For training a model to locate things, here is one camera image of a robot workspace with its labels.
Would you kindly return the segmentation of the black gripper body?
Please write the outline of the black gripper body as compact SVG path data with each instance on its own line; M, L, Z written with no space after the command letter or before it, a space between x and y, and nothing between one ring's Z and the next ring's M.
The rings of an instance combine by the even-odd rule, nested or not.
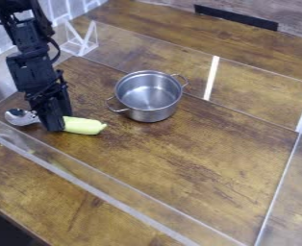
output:
M17 51L6 58L17 91L25 93L30 105L35 97L53 97L63 86L67 87L62 71L51 64L47 50L42 49L26 53Z

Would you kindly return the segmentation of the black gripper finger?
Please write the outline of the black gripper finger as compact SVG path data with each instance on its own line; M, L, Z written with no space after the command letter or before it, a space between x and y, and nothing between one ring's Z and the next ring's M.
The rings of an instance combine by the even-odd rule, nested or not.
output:
M63 116L71 115L71 104L70 104L70 98L67 93L67 87L63 86L55 93L54 93L54 99L57 102L58 111Z
M31 109L47 131L58 132L63 129L63 104L58 96L35 97L31 100Z

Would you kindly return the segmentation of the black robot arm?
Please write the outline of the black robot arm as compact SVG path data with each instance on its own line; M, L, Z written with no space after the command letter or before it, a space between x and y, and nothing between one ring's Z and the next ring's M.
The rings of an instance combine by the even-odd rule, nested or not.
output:
M51 66L59 54L50 58L49 44L55 50L59 47L51 39L54 31L38 0L0 0L0 25L17 47L6 58L17 91L25 93L30 110L45 128L62 131L71 105L63 71Z

